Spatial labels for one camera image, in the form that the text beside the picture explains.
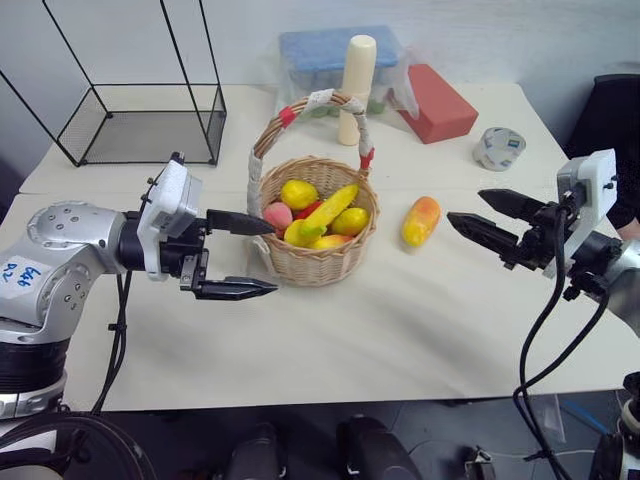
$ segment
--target black cable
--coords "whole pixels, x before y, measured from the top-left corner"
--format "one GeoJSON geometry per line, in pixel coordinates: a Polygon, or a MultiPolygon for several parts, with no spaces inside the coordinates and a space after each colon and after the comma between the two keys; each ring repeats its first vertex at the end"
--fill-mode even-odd
{"type": "Polygon", "coordinates": [[[567,357],[571,355],[576,348],[578,348],[578,346],[582,343],[585,337],[589,335],[589,333],[591,333],[591,330],[595,328],[595,326],[598,324],[598,322],[602,318],[602,315],[604,315],[604,312],[607,310],[608,306],[609,306],[609,294],[606,293],[600,299],[597,310],[595,311],[595,313],[593,314],[589,322],[587,322],[587,324],[582,328],[582,330],[580,330],[580,333],[578,333],[576,338],[572,340],[572,342],[567,346],[567,348],[565,348],[562,351],[562,353],[558,355],[552,363],[549,364],[549,366],[547,366],[544,370],[542,370],[538,375],[533,377],[531,380],[528,380],[525,386],[529,388],[535,385],[536,383],[540,382],[541,380],[544,380],[551,373],[553,373],[560,365],[562,365],[562,363],[564,363],[567,357]]]}
{"type": "Polygon", "coordinates": [[[513,401],[518,409],[518,412],[522,416],[525,424],[531,431],[532,435],[535,437],[536,441],[540,445],[542,449],[542,455],[549,459],[549,463],[551,464],[551,468],[555,477],[558,480],[562,480],[563,478],[566,480],[570,480],[569,474],[566,472],[564,467],[560,465],[558,460],[553,455],[551,447],[547,439],[540,428],[538,420],[533,412],[533,408],[531,406],[531,400],[529,398],[529,392],[527,390],[527,379],[526,379],[526,364],[527,357],[529,355],[529,350],[533,343],[533,340],[537,336],[538,332],[542,328],[542,325],[547,320],[553,309],[558,304],[560,297],[562,296],[562,292],[564,290],[565,283],[565,255],[564,255],[564,232],[565,225],[567,219],[567,210],[563,207],[559,207],[556,211],[555,220],[554,220],[554,255],[556,260],[556,283],[553,289],[553,293],[551,298],[545,305],[544,309],[536,319],[533,324],[533,327],[529,331],[527,338],[522,346],[522,350],[520,352],[520,362],[519,362],[519,378],[520,378],[520,387],[516,389],[513,393],[513,401]],[[520,404],[520,394],[522,394],[522,399],[524,402],[525,408],[523,409],[520,404]]]}
{"type": "MultiPolygon", "coordinates": [[[[0,437],[0,448],[36,435],[61,430],[89,432],[99,435],[116,452],[116,458],[124,468],[125,477],[132,480],[155,479],[153,466],[140,446],[120,427],[95,415],[77,412],[42,413],[27,419],[0,437]]],[[[74,447],[67,453],[73,455],[74,447]]]]}
{"type": "MultiPolygon", "coordinates": [[[[138,213],[142,216],[144,208],[149,201],[149,194],[151,189],[158,184],[160,175],[164,172],[164,168],[151,180],[149,179],[149,188],[147,192],[142,196],[142,203],[138,213]]],[[[124,285],[122,283],[122,275],[116,275],[116,283],[118,286],[118,316],[115,324],[109,325],[109,329],[114,331],[113,343],[111,345],[111,355],[109,357],[109,363],[107,364],[107,373],[105,375],[104,383],[100,395],[96,400],[91,413],[94,415],[100,415],[104,402],[106,401],[107,394],[111,389],[111,386],[115,382],[115,379],[120,372],[122,363],[124,362],[124,356],[127,348],[127,302],[129,300],[129,291],[131,289],[131,278],[133,273],[129,270],[125,275],[124,285]]]]}

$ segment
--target yellow fruit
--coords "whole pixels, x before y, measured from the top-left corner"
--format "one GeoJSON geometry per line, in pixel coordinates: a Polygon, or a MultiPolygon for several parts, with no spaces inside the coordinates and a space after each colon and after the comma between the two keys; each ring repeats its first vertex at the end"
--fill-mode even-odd
{"type": "Polygon", "coordinates": [[[282,186],[280,197],[291,210],[304,210],[318,200],[318,191],[304,180],[289,180],[282,186]]]}
{"type": "Polygon", "coordinates": [[[348,237],[346,235],[327,235],[326,237],[320,237],[309,245],[308,248],[313,248],[314,250],[326,250],[327,248],[339,247],[351,240],[353,240],[353,237],[348,237]]]}
{"type": "Polygon", "coordinates": [[[303,219],[294,220],[291,225],[287,227],[284,232],[284,241],[294,247],[307,247],[309,244],[315,242],[320,238],[320,235],[315,237],[304,237],[300,234],[300,227],[302,226],[303,219]]]}
{"type": "Polygon", "coordinates": [[[347,185],[334,192],[305,220],[300,233],[305,237],[324,235],[327,227],[353,202],[358,195],[358,185],[347,185]]]}
{"type": "Polygon", "coordinates": [[[431,197],[420,197],[413,204],[402,225],[402,238],[419,247],[433,233],[440,220],[440,205],[431,197]]]}
{"type": "Polygon", "coordinates": [[[369,212],[364,208],[347,208],[331,224],[331,231],[340,235],[355,237],[369,223],[369,212]]]}

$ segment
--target white tape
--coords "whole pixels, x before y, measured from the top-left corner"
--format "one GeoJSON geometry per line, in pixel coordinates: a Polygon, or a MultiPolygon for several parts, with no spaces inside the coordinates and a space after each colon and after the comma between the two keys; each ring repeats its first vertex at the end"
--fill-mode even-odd
{"type": "Polygon", "coordinates": [[[361,113],[353,116],[358,123],[358,130],[360,131],[360,142],[358,143],[358,153],[361,157],[366,157],[373,148],[373,141],[369,130],[367,129],[367,117],[361,113]]]}
{"type": "Polygon", "coordinates": [[[313,92],[309,95],[309,100],[307,100],[307,104],[305,105],[302,113],[307,113],[318,107],[327,105],[331,100],[333,91],[333,88],[328,88],[327,90],[318,90],[317,92],[313,92]]]}
{"type": "Polygon", "coordinates": [[[0,264],[0,298],[11,299],[31,293],[49,270],[49,265],[14,255],[0,264]]]}
{"type": "Polygon", "coordinates": [[[353,113],[354,115],[357,113],[364,113],[362,102],[356,97],[351,97],[351,100],[349,100],[340,108],[342,108],[345,112],[353,113]]]}
{"type": "Polygon", "coordinates": [[[254,217],[262,218],[262,193],[260,181],[249,179],[247,185],[247,213],[254,217]]]}
{"type": "Polygon", "coordinates": [[[267,267],[269,275],[271,275],[272,277],[278,277],[278,272],[276,272],[276,269],[273,266],[273,261],[271,260],[271,254],[267,242],[265,242],[262,237],[253,237],[251,239],[251,244],[258,252],[258,255],[260,255],[260,258],[262,259],[265,267],[267,267]]]}
{"type": "Polygon", "coordinates": [[[262,160],[256,157],[252,148],[251,152],[249,152],[249,178],[251,180],[260,180],[261,176],[262,176],[262,160]]]}

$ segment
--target plastic bag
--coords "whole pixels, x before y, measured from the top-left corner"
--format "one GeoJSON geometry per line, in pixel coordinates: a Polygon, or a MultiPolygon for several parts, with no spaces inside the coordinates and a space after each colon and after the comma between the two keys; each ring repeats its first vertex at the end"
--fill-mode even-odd
{"type": "MultiPolygon", "coordinates": [[[[369,35],[377,43],[376,69],[367,114],[387,107],[403,108],[418,116],[418,104],[408,77],[409,55],[386,26],[350,27],[306,32],[287,32],[279,37],[280,65],[276,112],[317,90],[340,89],[351,37],[369,35]],[[388,92],[393,89],[392,105],[388,92]]],[[[313,116],[338,116],[339,109],[321,107],[313,116]]]]}

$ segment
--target black metal frame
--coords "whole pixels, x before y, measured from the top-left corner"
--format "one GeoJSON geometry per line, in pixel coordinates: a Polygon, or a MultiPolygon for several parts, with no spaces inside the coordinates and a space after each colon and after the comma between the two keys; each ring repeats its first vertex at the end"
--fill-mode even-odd
{"type": "MultiPolygon", "coordinates": [[[[202,130],[202,135],[204,137],[204,141],[205,141],[205,143],[207,145],[207,150],[208,150],[209,154],[211,155],[208,163],[211,164],[211,165],[214,165],[214,166],[218,164],[219,153],[220,153],[220,143],[221,143],[221,140],[222,140],[222,132],[224,130],[224,124],[225,124],[226,116],[227,116],[227,107],[226,107],[226,102],[224,100],[224,96],[222,94],[222,89],[220,87],[220,76],[218,74],[218,67],[217,67],[217,64],[216,64],[216,61],[215,61],[215,57],[214,57],[214,54],[213,54],[213,46],[211,44],[211,36],[210,36],[210,33],[209,33],[209,25],[208,25],[207,19],[206,19],[203,0],[198,0],[198,5],[199,5],[199,8],[200,8],[200,14],[201,14],[201,17],[202,17],[202,23],[204,25],[207,44],[208,44],[208,47],[209,47],[209,54],[211,56],[211,62],[212,62],[212,65],[213,65],[213,71],[214,71],[214,74],[215,74],[215,77],[216,77],[216,82],[215,83],[191,83],[189,81],[189,76],[187,75],[187,71],[185,69],[184,62],[182,61],[182,56],[180,54],[180,49],[178,47],[178,43],[177,43],[176,37],[175,37],[174,32],[173,32],[173,27],[171,25],[171,20],[169,19],[169,14],[167,13],[167,9],[166,9],[164,0],[159,0],[160,8],[162,10],[162,14],[163,14],[166,26],[167,26],[167,30],[169,32],[169,36],[171,37],[171,43],[173,45],[173,48],[174,48],[174,51],[175,51],[175,54],[176,54],[176,58],[178,60],[178,64],[180,66],[180,71],[182,72],[182,77],[184,79],[184,83],[94,83],[94,82],[92,82],[91,79],[89,78],[89,75],[87,74],[86,70],[82,66],[82,63],[78,59],[78,56],[76,55],[75,51],[71,47],[71,44],[69,43],[69,40],[67,39],[66,35],[62,31],[62,28],[60,27],[60,24],[56,20],[56,18],[53,15],[53,12],[51,11],[51,9],[49,8],[49,5],[47,5],[47,0],[41,0],[41,1],[42,1],[42,5],[44,6],[44,8],[47,11],[47,14],[51,18],[51,21],[53,22],[53,24],[55,25],[58,33],[60,34],[60,37],[64,41],[65,45],[67,46],[69,52],[71,53],[71,55],[72,55],[72,57],[74,59],[74,61],[78,65],[78,68],[82,72],[82,75],[86,79],[86,81],[88,83],[87,90],[82,95],[82,98],[80,99],[80,101],[78,102],[78,105],[73,110],[73,113],[69,116],[69,118],[68,118],[67,122],[65,123],[64,127],[60,130],[60,133],[58,135],[54,135],[54,133],[51,131],[51,129],[49,127],[47,127],[47,125],[45,125],[45,123],[42,121],[40,116],[29,105],[27,100],[20,94],[20,92],[18,91],[16,86],[7,77],[7,75],[2,71],[1,68],[0,68],[0,77],[2,77],[2,79],[7,83],[7,85],[9,85],[9,88],[18,97],[20,102],[22,102],[22,104],[29,111],[29,113],[31,113],[31,115],[35,118],[35,120],[42,127],[42,129],[45,131],[45,133],[49,136],[49,138],[51,138],[51,140],[58,146],[58,148],[60,148],[60,150],[65,154],[65,156],[69,159],[69,161],[74,166],[80,167],[82,165],[87,165],[89,163],[95,163],[95,164],[136,163],[136,162],[132,162],[130,160],[118,161],[118,162],[115,162],[115,161],[90,162],[90,161],[87,160],[87,154],[91,151],[92,146],[94,145],[96,139],[98,138],[100,132],[102,131],[103,126],[105,125],[105,122],[108,119],[113,118],[114,114],[125,114],[125,113],[167,113],[167,114],[171,114],[171,113],[191,113],[191,112],[195,113],[195,115],[196,115],[196,117],[198,119],[198,123],[200,125],[200,129],[202,130]],[[144,86],[180,86],[180,87],[187,87],[187,90],[189,92],[189,97],[190,97],[191,103],[193,105],[193,110],[109,110],[106,107],[105,103],[103,102],[102,98],[100,97],[100,95],[99,95],[99,93],[98,93],[98,91],[96,89],[96,87],[105,87],[105,86],[141,86],[141,87],[144,87],[144,86]],[[197,102],[196,102],[196,99],[195,99],[195,95],[194,95],[193,89],[192,89],[193,86],[211,86],[211,87],[216,87],[215,96],[214,96],[214,99],[213,99],[213,104],[211,106],[211,110],[200,110],[198,108],[198,105],[197,105],[197,102]],[[74,155],[69,151],[69,149],[67,147],[65,147],[65,145],[63,144],[63,142],[61,140],[61,137],[67,131],[67,128],[69,127],[69,125],[71,124],[72,120],[74,119],[74,117],[76,116],[76,114],[78,113],[80,108],[82,107],[83,103],[87,99],[87,96],[89,95],[89,92],[93,93],[93,95],[95,96],[97,102],[100,104],[100,107],[102,108],[102,110],[104,110],[104,117],[102,118],[102,121],[100,122],[100,125],[98,126],[97,130],[95,131],[93,137],[89,141],[88,146],[86,147],[86,149],[84,150],[82,155],[80,155],[79,158],[78,158],[78,157],[74,157],[74,155]],[[209,114],[209,120],[208,120],[207,125],[205,127],[205,122],[203,122],[202,114],[207,114],[207,113],[209,114]]],[[[163,163],[165,161],[166,161],[166,159],[159,158],[157,160],[157,163],[163,163]]],[[[145,161],[144,163],[156,163],[156,162],[145,161]]]]}

